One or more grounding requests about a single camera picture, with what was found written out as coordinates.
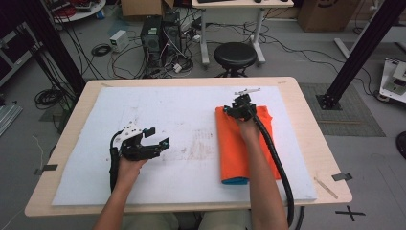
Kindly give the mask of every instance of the leg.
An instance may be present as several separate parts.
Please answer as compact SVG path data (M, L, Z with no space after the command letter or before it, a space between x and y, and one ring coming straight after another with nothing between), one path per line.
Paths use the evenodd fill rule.
M262 49L259 46L259 33L262 26L262 18L265 9L261 8L258 11L257 27L255 28L255 34L251 36L251 42L253 43L254 49L257 51L258 62L260 64L265 63L265 57L263 56Z
M207 66L210 64L209 61L209 51L207 49L207 43L206 43L206 9L203 9L201 11L201 19L202 19L202 36L200 37L200 52L202 53L202 63L203 65Z
M133 214L123 217L123 230L177 230L179 223L173 213Z
M251 230L251 213L248 210L206 212L199 230Z

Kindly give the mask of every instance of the orange towel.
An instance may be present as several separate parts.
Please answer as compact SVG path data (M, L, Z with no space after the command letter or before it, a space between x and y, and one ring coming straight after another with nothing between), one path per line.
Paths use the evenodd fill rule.
M257 115L272 136L272 117L266 106L257 107ZM242 139L239 126L228 116L223 107L215 109L217 135L220 150L221 182L223 184L247 184L249 180L248 152ZM260 145L276 179L281 179L263 136Z

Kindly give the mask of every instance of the white box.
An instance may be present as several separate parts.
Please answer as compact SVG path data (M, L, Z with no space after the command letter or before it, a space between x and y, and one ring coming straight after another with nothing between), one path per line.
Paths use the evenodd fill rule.
M119 30L116 32L116 34L110 37L110 43L113 46L113 52L119 53L123 51L129 43L126 31Z

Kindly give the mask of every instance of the black tape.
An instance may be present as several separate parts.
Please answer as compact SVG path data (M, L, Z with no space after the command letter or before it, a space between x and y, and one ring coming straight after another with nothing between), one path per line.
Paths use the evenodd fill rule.
M331 176L335 181L339 181L339 180L342 180L342 179L344 179L344 180L351 180L352 179L352 175L351 174L349 174L349 173L347 173L347 174L344 174L344 173L338 173L338 174L335 174L335 175L332 175Z
M36 169L34 171L34 174L36 175L42 175L42 173L44 173L44 171L55 171L57 168L57 165L44 165L44 167L42 167L41 169Z
M348 211L348 212L335 211L335 214L350 215L352 221L355 221L354 215L357 215L357 216L366 216L365 213L353 212L353 211L351 210L351 208L349 207L349 205L347 205L347 210L349 210L349 211Z

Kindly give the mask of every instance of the cardboard box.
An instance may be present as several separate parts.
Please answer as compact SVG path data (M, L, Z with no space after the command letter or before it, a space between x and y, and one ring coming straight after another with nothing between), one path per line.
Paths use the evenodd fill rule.
M122 0L123 16L163 15L174 0Z
M343 31L361 0L305 0L298 23L305 32Z

